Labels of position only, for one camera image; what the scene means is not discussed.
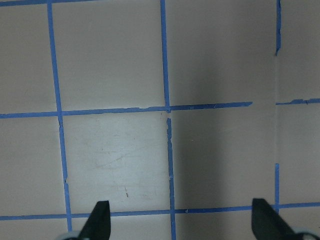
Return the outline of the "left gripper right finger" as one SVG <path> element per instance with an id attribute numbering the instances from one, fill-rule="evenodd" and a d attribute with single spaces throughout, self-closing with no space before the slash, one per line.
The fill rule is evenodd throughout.
<path id="1" fill-rule="evenodd" d="M 254 198 L 251 205 L 251 230 L 257 240 L 318 240 L 319 235 L 295 230 L 263 198 Z"/>

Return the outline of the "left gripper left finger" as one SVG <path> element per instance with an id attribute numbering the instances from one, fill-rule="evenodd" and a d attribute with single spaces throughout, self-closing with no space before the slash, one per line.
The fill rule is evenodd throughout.
<path id="1" fill-rule="evenodd" d="M 98 201 L 80 231 L 60 234 L 57 240 L 109 240 L 111 212 L 108 200 Z"/>

